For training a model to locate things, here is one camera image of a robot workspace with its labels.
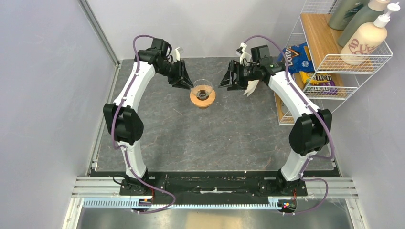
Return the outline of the clear glass dripper cone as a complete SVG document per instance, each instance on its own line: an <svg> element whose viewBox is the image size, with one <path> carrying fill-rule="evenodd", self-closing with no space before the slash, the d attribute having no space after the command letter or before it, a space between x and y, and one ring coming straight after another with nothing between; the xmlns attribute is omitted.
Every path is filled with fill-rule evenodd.
<svg viewBox="0 0 405 229"><path fill-rule="evenodd" d="M213 85L206 79L199 79L193 82L191 92L198 97L208 96L213 91Z"/></svg>

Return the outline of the round wooden dripper stand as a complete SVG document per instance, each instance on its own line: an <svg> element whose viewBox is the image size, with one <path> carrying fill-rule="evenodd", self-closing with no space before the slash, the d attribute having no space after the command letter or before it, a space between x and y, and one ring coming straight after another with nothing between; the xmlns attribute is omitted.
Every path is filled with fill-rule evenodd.
<svg viewBox="0 0 405 229"><path fill-rule="evenodd" d="M193 105L199 109L206 109L213 105L216 99L216 92L212 91L208 96L198 97L192 92L190 92L190 100Z"/></svg>

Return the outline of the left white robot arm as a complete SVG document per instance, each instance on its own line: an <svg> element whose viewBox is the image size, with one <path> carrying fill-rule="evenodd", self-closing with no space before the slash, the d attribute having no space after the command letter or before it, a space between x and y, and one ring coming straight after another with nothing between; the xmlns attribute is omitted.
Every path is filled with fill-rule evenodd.
<svg viewBox="0 0 405 229"><path fill-rule="evenodd" d="M181 59L181 47L172 48L164 39L153 38L149 48L134 52L131 75L117 98L104 105L103 115L113 147L121 150L126 165L121 191L144 195L152 188L140 149L144 124L138 115L139 103L156 74L165 76L174 88L189 90L193 84Z"/></svg>

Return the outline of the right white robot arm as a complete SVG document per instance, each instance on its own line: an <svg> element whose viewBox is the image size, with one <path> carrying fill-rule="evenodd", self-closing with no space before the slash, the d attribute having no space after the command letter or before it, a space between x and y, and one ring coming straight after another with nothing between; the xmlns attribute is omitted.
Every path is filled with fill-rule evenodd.
<svg viewBox="0 0 405 229"><path fill-rule="evenodd" d="M303 171L317 152L329 143L332 114L321 110L298 87L288 70L286 58L275 62L267 45L251 48L242 43L236 50L238 60L229 62L219 87L228 91L243 90L246 96L264 82L290 111L294 125L288 136L291 147L286 163L278 171L270 192L289 195L304 185Z"/></svg>

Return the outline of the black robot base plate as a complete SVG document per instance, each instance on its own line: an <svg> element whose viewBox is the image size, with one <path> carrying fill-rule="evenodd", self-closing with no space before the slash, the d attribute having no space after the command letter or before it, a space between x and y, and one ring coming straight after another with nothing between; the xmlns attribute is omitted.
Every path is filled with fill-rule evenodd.
<svg viewBox="0 0 405 229"><path fill-rule="evenodd" d="M307 196L303 181L285 183L276 171L148 172L146 183L157 190L122 196L153 198L154 204L236 205L265 204L268 197Z"/></svg>

